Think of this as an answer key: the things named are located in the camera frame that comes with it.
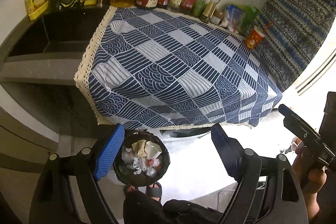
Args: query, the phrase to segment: trash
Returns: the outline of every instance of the trash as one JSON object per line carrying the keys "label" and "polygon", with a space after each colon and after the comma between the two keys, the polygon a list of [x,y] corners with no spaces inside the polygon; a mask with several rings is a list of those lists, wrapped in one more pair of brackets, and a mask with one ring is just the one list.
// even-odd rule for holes
{"label": "trash", "polygon": [[134,171],[133,174],[135,174],[135,175],[140,175],[141,172],[142,172],[141,169],[139,169],[139,170],[137,170],[137,171]]}
{"label": "trash", "polygon": [[146,170],[146,176],[148,177],[152,177],[152,176],[155,176],[156,174],[156,170],[152,167],[148,167],[147,170]]}
{"label": "trash", "polygon": [[141,170],[140,166],[139,166],[139,159],[135,158],[133,163],[130,165],[127,165],[127,167],[131,170]]}
{"label": "trash", "polygon": [[139,166],[143,172],[146,171],[148,165],[147,165],[147,160],[145,158],[140,158],[139,159]]}
{"label": "trash", "polygon": [[150,159],[148,160],[148,166],[155,168],[158,167],[160,165],[160,160],[159,159]]}
{"label": "trash", "polygon": [[134,154],[137,158],[145,158],[146,152],[145,152],[145,145],[146,140],[140,140],[136,143],[132,144],[132,149],[134,151]]}
{"label": "trash", "polygon": [[162,153],[162,149],[157,143],[148,141],[146,142],[145,152],[147,159],[155,159]]}
{"label": "trash", "polygon": [[125,150],[123,150],[123,152],[121,153],[121,159],[127,163],[127,164],[131,164],[134,162],[135,159],[137,159],[137,157],[134,155],[134,152],[132,149],[130,148],[126,148]]}

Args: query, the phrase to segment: blue checkered tablecloth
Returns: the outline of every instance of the blue checkered tablecloth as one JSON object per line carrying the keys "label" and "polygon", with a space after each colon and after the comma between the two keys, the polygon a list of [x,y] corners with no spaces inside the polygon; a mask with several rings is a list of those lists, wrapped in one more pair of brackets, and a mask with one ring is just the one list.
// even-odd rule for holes
{"label": "blue checkered tablecloth", "polygon": [[137,8],[115,12],[88,84],[100,115],[125,129],[256,126],[282,97],[259,54],[235,36],[180,14]]}

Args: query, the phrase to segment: kitchen counter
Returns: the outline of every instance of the kitchen counter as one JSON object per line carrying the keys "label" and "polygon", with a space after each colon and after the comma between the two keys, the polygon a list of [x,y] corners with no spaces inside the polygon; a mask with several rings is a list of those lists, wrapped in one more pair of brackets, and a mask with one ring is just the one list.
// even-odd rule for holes
{"label": "kitchen counter", "polygon": [[0,46],[0,81],[75,85],[74,74],[108,6],[26,16]]}

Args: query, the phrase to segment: blue patterned fabric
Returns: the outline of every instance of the blue patterned fabric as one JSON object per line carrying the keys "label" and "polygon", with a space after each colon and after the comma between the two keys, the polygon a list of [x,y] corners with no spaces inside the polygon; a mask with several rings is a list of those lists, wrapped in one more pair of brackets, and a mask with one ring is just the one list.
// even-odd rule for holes
{"label": "blue patterned fabric", "polygon": [[285,91],[304,71],[326,39],[336,15],[336,0],[268,0],[255,24],[270,27],[257,47]]}
{"label": "blue patterned fabric", "polygon": [[107,175],[124,141],[124,138],[125,129],[119,124],[114,129],[112,135],[106,142],[105,147],[97,157],[96,169],[93,172],[93,176],[96,180],[100,180],[102,177]]}
{"label": "blue patterned fabric", "polygon": [[256,126],[282,97],[259,54],[222,29],[158,10],[118,9],[89,90],[125,129],[217,122]]}

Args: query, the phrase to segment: plastic bag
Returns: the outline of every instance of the plastic bag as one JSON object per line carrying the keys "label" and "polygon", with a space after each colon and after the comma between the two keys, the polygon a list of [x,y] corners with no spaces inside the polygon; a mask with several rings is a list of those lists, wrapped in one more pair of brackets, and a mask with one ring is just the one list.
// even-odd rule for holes
{"label": "plastic bag", "polygon": [[229,29],[230,32],[238,34],[245,16],[245,12],[233,4],[227,4],[222,27]]}
{"label": "plastic bag", "polygon": [[148,167],[147,169],[146,169],[146,176],[148,176],[148,177],[153,177],[153,176],[155,176],[156,175],[156,170],[154,169],[154,168],[152,168],[152,167]]}
{"label": "plastic bag", "polygon": [[147,167],[148,167],[148,163],[147,160],[145,158],[140,158],[139,159],[139,167],[141,168],[141,170],[143,172],[146,171]]}
{"label": "plastic bag", "polygon": [[135,158],[133,160],[132,164],[127,165],[127,168],[131,169],[131,170],[135,170],[135,171],[139,171],[141,170],[140,166],[139,166],[139,159]]}
{"label": "plastic bag", "polygon": [[150,159],[148,160],[148,166],[155,168],[158,167],[160,165],[160,160],[159,159]]}
{"label": "plastic bag", "polygon": [[132,164],[137,157],[134,155],[134,152],[132,149],[130,152],[128,151],[129,151],[129,148],[123,149],[123,152],[121,153],[121,159],[127,164]]}

